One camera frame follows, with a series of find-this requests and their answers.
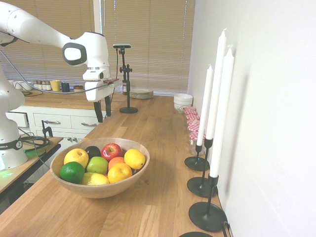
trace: black plum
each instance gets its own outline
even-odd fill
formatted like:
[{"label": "black plum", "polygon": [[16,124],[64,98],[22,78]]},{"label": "black plum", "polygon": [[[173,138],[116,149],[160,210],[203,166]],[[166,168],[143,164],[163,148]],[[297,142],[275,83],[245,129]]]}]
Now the black plum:
[{"label": "black plum", "polygon": [[92,157],[100,157],[101,156],[100,149],[97,148],[96,146],[89,146],[85,149],[85,151],[88,153],[89,159],[91,159]]}]

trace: white candle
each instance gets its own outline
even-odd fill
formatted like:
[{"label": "white candle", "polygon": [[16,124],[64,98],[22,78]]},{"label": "white candle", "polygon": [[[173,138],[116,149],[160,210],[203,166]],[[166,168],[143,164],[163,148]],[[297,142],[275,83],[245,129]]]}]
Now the white candle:
[{"label": "white candle", "polygon": [[205,122],[206,122],[207,107],[208,107],[208,103],[209,103],[211,86],[212,86],[212,76],[213,76],[213,69],[212,69],[212,66],[209,65],[207,72],[206,72],[204,96],[203,96],[203,102],[202,102],[202,111],[201,111],[201,116],[200,116],[200,121],[199,121],[198,134],[197,134],[197,145],[198,146],[202,146],[202,144],[203,144],[203,135],[204,135]]},{"label": "white candle", "polygon": [[218,112],[216,117],[216,127],[213,141],[212,160],[209,169],[209,176],[213,178],[216,178],[218,176],[219,161],[221,158],[224,137],[226,113],[231,89],[233,65],[234,57],[232,54],[232,49],[229,49],[224,58],[222,83],[219,94]]},{"label": "white candle", "polygon": [[221,86],[223,62],[224,62],[226,39],[227,39],[225,36],[225,30],[226,29],[223,30],[221,36],[218,38],[216,64],[215,64],[212,95],[211,95],[211,105],[209,107],[207,130],[206,130],[207,140],[213,139],[215,123],[216,123],[219,89]]}]

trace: white cabinet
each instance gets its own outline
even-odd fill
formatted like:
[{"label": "white cabinet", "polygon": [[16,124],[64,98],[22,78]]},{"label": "white cabinet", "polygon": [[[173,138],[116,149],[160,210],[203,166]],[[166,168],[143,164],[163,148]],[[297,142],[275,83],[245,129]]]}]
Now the white cabinet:
[{"label": "white cabinet", "polygon": [[[99,124],[94,110],[21,106],[7,114],[10,114],[9,116],[11,116],[12,120],[18,122],[18,126],[27,125],[27,127],[21,127],[26,132],[33,132],[37,136],[43,136],[43,120],[45,127],[51,127],[53,136],[64,138],[60,142],[61,148],[46,162],[48,166],[50,166],[51,161],[58,153],[80,142]],[[21,123],[24,118],[27,119],[27,123]],[[30,183],[36,182],[48,170],[45,165],[42,165],[28,181]]]}]

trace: black candle holder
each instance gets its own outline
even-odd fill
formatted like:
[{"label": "black candle holder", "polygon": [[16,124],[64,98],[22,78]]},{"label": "black candle holder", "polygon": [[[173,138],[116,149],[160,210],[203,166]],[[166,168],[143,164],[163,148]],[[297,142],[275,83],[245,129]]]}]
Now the black candle holder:
[{"label": "black candle holder", "polygon": [[[203,167],[202,177],[194,177],[190,179],[187,182],[187,187],[195,195],[199,197],[207,198],[209,196],[211,187],[207,184],[207,179],[205,178],[205,171],[206,171],[206,165],[208,164],[208,161],[207,161],[208,151],[213,145],[213,139],[212,140],[205,139],[204,145],[206,147],[206,152],[205,152],[205,162],[204,162],[205,165]],[[214,187],[212,196],[215,196],[217,193],[218,193],[217,187]]]},{"label": "black candle holder", "polygon": [[213,236],[210,236],[206,233],[202,233],[202,232],[188,232],[188,233],[185,233],[179,237],[213,237]]},{"label": "black candle holder", "polygon": [[208,202],[197,202],[189,209],[189,218],[197,227],[204,231],[218,232],[222,229],[224,222],[227,222],[225,212],[218,206],[211,204],[213,188],[217,186],[216,178],[208,177],[210,194]]},{"label": "black candle holder", "polygon": [[196,170],[196,171],[203,171],[206,167],[206,169],[209,169],[209,163],[206,162],[206,159],[203,159],[202,157],[199,157],[199,153],[202,151],[202,146],[198,146],[196,145],[196,152],[197,152],[197,156],[196,157],[188,157],[184,160],[184,164],[192,169],[192,170]]}]

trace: window blind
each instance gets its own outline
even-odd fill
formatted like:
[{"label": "window blind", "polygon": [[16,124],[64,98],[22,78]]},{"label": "window blind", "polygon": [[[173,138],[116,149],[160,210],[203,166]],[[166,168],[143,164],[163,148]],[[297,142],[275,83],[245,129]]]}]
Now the window blind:
[{"label": "window blind", "polygon": [[102,0],[102,4],[111,77],[116,76],[117,63],[112,45],[130,43],[125,64],[133,69],[132,87],[152,89],[158,95],[187,93],[195,0]]},{"label": "window blind", "polygon": [[[76,39],[84,32],[94,31],[93,0],[6,0],[39,20]],[[62,57],[62,49],[18,40],[0,49],[26,80],[59,79],[71,85],[84,84],[86,65],[73,67]],[[1,65],[8,80],[21,80],[0,54]]]}]

